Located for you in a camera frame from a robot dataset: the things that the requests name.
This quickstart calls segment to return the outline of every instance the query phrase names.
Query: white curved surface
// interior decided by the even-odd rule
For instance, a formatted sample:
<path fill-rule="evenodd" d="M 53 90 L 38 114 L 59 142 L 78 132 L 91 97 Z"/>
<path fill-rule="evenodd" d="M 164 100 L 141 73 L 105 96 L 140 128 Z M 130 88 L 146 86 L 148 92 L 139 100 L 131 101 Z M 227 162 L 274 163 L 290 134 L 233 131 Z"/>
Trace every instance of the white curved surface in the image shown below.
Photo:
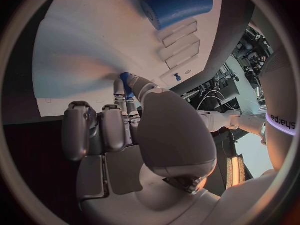
<path fill-rule="evenodd" d="M 39 26 L 33 53 L 33 87 L 42 117 L 63 115 L 69 103 L 79 100 L 101 112 L 113 103 L 113 83 L 123 72 L 170 89 L 204 70 L 222 0 L 213 0 L 211 12 L 194 17 L 200 50 L 188 64 L 191 72 L 181 69 L 180 82 L 175 77 L 172 82 L 173 72 L 159 56 L 164 45 L 139 1 L 54 0 Z M 166 73 L 168 84 L 161 79 Z"/>

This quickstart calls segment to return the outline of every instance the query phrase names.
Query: purple light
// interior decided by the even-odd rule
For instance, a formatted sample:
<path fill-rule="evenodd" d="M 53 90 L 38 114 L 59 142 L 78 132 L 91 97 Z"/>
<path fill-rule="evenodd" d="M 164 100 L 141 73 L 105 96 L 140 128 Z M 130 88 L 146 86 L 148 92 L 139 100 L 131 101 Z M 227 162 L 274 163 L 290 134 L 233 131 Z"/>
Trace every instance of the purple light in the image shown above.
<path fill-rule="evenodd" d="M 279 131 L 282 131 L 286 134 L 289 134 L 289 135 L 292 135 L 292 136 L 295 136 L 296 135 L 296 132 L 295 131 L 290 131 L 288 130 L 288 128 L 285 128 L 284 126 L 279 126 L 276 122 L 274 122 L 270 117 L 269 117 L 269 114 L 267 113 L 265 115 L 265 118 L 266 120 L 268 121 L 269 124 L 271 124 L 274 128 L 278 129 Z"/>

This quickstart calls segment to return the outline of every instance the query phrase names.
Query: dark background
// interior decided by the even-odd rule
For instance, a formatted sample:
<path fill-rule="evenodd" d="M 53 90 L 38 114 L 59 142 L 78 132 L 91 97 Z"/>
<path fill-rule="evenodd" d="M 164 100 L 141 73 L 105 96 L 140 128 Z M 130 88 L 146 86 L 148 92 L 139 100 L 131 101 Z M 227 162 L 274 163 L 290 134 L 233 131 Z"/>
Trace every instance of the dark background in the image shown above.
<path fill-rule="evenodd" d="M 280 1 L 286 14 L 289 15 L 289 19 L 293 21 L 294 24 L 291 23 L 290 25 L 298 26 L 298 0 L 278 1 Z M 22 0 L 0 0 L 0 2 L 0 31 L 2 31 Z M 44 12 L 35 15 L 36 19 L 41 19 L 43 16 L 45 16 Z M 31 36 L 33 38 L 35 37 L 34 31 L 37 30 L 38 25 L 39 23 L 36 24 L 34 22 L 28 25 L 32 29 Z M 27 41 L 26 38 L 23 38 L 23 40 L 21 39 L 18 42 L 17 46 L 24 49 L 23 53 L 15 54 L 16 57 L 31 56 L 27 52 L 29 47 Z M 7 72 L 13 74 L 16 69 L 21 71 L 21 73 L 13 79 L 22 80 L 28 79 L 31 76 L 27 70 L 23 70 L 22 72 L 23 67 L 21 65 L 19 67 L 9 66 Z M 14 87 L 14 84 L 10 80 L 6 80 L 5 86 L 3 89 L 3 98 L 9 96 L 10 93 L 18 93 L 20 89 L 31 89 L 30 86 L 22 88 Z M 32 101 L 34 101 L 34 97 L 33 99 L 32 97 L 20 97 L 20 100 L 15 100 L 12 103 L 3 103 L 3 109 L 5 109 L 5 106 L 13 106 L 14 103 L 22 103 L 24 110 L 29 109 L 39 114 L 37 105 L 33 104 Z M 3 119 L 9 120 L 10 118 L 10 115 L 7 113 L 3 114 L 3 116 Z M 72 225 L 88 224 L 78 208 L 75 197 L 76 173 L 79 164 L 67 161 L 61 150 L 61 121 L 43 122 L 41 120 L 39 122 L 43 123 L 30 123 L 31 121 L 28 120 L 27 122 L 29 124 L 4 126 L 7 143 L 9 144 L 17 168 L 29 187 L 55 214 Z M 0 218 L 3 224 L 33 224 L 10 195 L 2 179 L 0 180 L 0 207 Z"/>

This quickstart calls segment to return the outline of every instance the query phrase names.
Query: blue object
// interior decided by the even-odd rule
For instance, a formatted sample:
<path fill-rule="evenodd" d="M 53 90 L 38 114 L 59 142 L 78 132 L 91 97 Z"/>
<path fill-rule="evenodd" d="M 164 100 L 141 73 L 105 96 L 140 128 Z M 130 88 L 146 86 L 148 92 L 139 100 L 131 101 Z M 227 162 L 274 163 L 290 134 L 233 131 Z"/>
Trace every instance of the blue object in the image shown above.
<path fill-rule="evenodd" d="M 130 75 L 129 72 L 124 72 L 120 75 L 120 79 L 123 81 L 124 89 L 125 89 L 127 97 L 128 98 L 133 98 L 135 96 L 134 93 L 133 93 L 133 90 L 127 84 L 127 80 L 128 80 L 129 75 Z"/>
<path fill-rule="evenodd" d="M 143 0 L 141 6 L 157 30 L 162 30 L 182 20 L 209 13 L 213 0 Z"/>
<path fill-rule="evenodd" d="M 178 73 L 176 73 L 174 76 L 176 77 L 177 82 L 181 81 L 181 77 L 178 75 Z"/>

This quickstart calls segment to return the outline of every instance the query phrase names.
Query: blue knob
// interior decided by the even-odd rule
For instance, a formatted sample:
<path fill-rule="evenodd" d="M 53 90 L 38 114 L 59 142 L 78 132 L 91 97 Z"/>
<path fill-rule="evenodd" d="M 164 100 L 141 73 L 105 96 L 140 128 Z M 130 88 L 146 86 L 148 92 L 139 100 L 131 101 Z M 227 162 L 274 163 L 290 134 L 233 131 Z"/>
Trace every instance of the blue knob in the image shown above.
<path fill-rule="evenodd" d="M 177 82 L 181 81 L 181 77 L 178 75 L 178 73 L 176 73 L 174 76 L 176 77 Z"/>

